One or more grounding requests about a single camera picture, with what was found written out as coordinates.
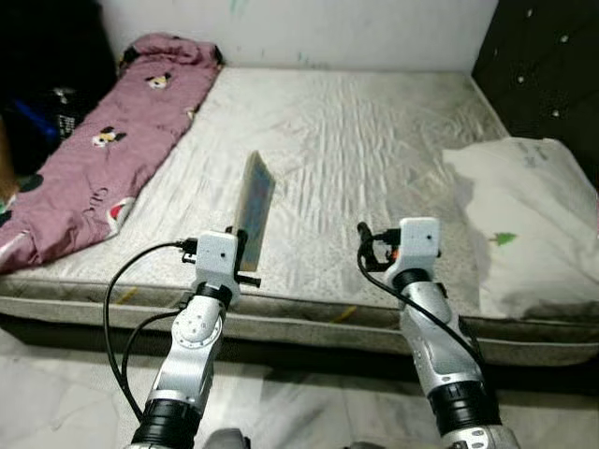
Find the bed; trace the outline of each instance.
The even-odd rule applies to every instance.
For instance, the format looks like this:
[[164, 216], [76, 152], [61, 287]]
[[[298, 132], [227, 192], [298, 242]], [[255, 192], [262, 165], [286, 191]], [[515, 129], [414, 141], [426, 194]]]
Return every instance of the bed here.
[[[437, 275], [490, 362], [584, 362], [599, 352], [596, 323], [481, 312], [468, 224], [436, 170], [444, 149], [507, 136], [468, 75], [227, 67], [120, 234], [2, 277], [0, 313], [98, 326], [105, 288], [127, 258], [231, 224], [243, 163], [260, 151], [277, 179], [257, 273], [263, 283], [243, 291], [227, 336], [409, 354], [395, 301], [357, 276], [355, 226], [382, 229], [430, 214], [443, 224]], [[149, 256], [116, 289], [113, 325], [132, 328], [175, 307], [193, 274], [174, 251]]]

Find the white wall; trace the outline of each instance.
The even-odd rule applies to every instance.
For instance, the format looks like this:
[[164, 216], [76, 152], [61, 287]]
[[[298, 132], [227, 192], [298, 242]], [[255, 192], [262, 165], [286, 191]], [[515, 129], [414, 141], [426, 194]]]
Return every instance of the white wall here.
[[216, 43], [232, 65], [463, 70], [497, 0], [100, 0], [115, 52], [152, 31]]

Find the cartoon print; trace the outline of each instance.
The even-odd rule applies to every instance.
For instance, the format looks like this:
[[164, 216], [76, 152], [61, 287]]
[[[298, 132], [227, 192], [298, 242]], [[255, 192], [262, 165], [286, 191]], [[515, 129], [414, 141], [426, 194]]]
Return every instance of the cartoon print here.
[[124, 219], [127, 218], [127, 215], [129, 214], [129, 211], [131, 211], [134, 202], [134, 197], [126, 196], [107, 210], [106, 218], [110, 226], [110, 232], [106, 236], [107, 239], [118, 234], [121, 226], [123, 226]]
[[170, 80], [170, 73], [168, 72], [159, 77], [146, 78], [146, 82], [153, 89], [164, 89], [168, 85], [168, 80]]
[[196, 116], [196, 108], [185, 108], [184, 111], [185, 114], [187, 114], [187, 118], [190, 121], [193, 121], [194, 117]]
[[115, 140], [118, 142], [119, 140], [124, 138], [126, 135], [127, 135], [127, 133], [115, 133], [114, 128], [112, 126], [107, 126], [102, 131], [100, 131], [100, 134], [92, 137], [92, 143], [97, 148], [104, 148], [109, 143], [111, 143]]
[[83, 211], [83, 214], [89, 217], [95, 217], [95, 211], [104, 205], [104, 200], [109, 194], [109, 189], [100, 187], [92, 192], [89, 200], [89, 208]]
[[494, 241], [497, 243], [497, 246], [503, 246], [510, 241], [514, 240], [517, 237], [516, 234], [512, 234], [511, 232], [496, 232], [494, 239], [489, 239], [489, 241]]

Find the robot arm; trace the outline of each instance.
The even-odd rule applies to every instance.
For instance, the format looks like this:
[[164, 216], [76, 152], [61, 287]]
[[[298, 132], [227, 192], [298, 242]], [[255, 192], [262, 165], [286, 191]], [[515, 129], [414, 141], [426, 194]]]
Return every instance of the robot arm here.
[[194, 447], [212, 386], [212, 363], [220, 350], [226, 310], [239, 300], [239, 281], [259, 284], [237, 274], [243, 244], [243, 239], [240, 244], [238, 237], [228, 233], [205, 232], [199, 237], [194, 295], [173, 323], [170, 351], [129, 449]]
[[[385, 284], [431, 312], [467, 341], [460, 330], [458, 314], [446, 300], [445, 288], [432, 281], [433, 264], [440, 255], [439, 221], [403, 219], [398, 236], [399, 255], [385, 272]], [[412, 307], [403, 308], [401, 324], [444, 447], [519, 448], [512, 431], [502, 426], [496, 400], [488, 394], [481, 369], [472, 355], [449, 338], [442, 327]]]

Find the white pillow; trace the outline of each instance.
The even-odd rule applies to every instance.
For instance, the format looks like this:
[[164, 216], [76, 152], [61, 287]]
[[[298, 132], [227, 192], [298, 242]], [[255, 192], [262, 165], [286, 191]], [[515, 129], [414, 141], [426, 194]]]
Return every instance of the white pillow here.
[[568, 149], [506, 138], [444, 161], [470, 222], [481, 311], [599, 322], [597, 193]]

